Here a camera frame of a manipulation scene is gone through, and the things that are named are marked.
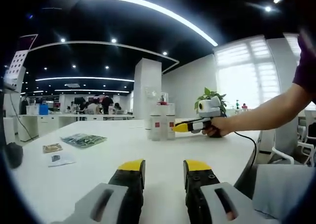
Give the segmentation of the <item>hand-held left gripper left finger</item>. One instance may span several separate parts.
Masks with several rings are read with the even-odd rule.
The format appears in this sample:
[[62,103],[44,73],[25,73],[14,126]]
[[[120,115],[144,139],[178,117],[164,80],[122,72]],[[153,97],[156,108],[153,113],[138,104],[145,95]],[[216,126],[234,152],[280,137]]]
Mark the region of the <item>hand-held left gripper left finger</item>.
[[75,204],[75,224],[137,224],[144,204],[144,159],[120,165],[107,184],[100,183]]

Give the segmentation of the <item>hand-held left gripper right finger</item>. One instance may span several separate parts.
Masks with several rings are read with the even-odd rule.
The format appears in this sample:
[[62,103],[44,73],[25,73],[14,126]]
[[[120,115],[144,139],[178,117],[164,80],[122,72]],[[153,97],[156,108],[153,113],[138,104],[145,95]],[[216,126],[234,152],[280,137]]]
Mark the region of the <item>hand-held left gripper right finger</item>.
[[185,203],[192,224],[253,224],[251,201],[234,186],[221,183],[202,161],[184,160]]

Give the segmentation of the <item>person's right hand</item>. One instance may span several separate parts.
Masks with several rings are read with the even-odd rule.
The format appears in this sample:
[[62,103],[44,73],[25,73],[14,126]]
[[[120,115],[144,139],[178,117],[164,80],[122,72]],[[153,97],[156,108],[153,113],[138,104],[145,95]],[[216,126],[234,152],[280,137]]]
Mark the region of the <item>person's right hand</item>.
[[234,132],[234,122],[227,117],[211,119],[211,126],[202,130],[202,134],[212,138],[224,137]]

